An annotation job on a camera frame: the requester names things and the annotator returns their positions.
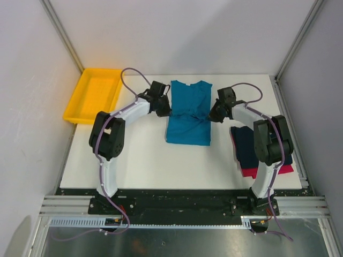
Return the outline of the teal t shirt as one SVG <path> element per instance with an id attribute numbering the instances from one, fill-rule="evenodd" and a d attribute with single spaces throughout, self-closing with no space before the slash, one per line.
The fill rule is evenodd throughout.
<path id="1" fill-rule="evenodd" d="M 180 145 L 209 146 L 212 84 L 199 81 L 185 84 L 171 81 L 171 115 L 168 118 L 166 141 Z"/>

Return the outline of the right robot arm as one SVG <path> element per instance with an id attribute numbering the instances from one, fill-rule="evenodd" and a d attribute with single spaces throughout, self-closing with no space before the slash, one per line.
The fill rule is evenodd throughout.
<path id="1" fill-rule="evenodd" d="M 229 118 L 253 131 L 254 151 L 259 165 L 255 182 L 251 186 L 254 197 L 247 201 L 247 208 L 252 214 L 259 215 L 266 209 L 265 199 L 271 198 L 276 176 L 287 156 L 293 153 L 294 145 L 284 116 L 270 117 L 249 106 L 262 99 L 262 91 L 259 91 L 260 97 L 256 100 L 237 100 L 233 88 L 239 85 L 217 90 L 218 98 L 208 119 L 222 123 L 225 118 Z"/>

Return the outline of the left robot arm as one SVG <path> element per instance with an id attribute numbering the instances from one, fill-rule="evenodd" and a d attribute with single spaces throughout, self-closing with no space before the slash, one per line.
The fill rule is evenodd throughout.
<path id="1" fill-rule="evenodd" d="M 92 127 L 89 146 L 99 160 L 99 185 L 97 191 L 104 196 L 100 208 L 107 214 L 118 209 L 118 200 L 112 196 L 117 192 L 116 163 L 124 148 L 125 129 L 151 113 L 168 117 L 171 107 L 168 99 L 170 85 L 153 81 L 150 88 L 120 110 L 110 113 L 100 111 Z"/>

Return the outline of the navy t shirt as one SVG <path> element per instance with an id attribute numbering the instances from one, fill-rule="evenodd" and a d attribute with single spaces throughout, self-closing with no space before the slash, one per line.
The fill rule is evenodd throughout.
<path id="1" fill-rule="evenodd" d="M 253 130 L 247 126 L 230 128 L 236 159 L 245 177 L 257 175 L 259 160 L 254 150 Z"/>

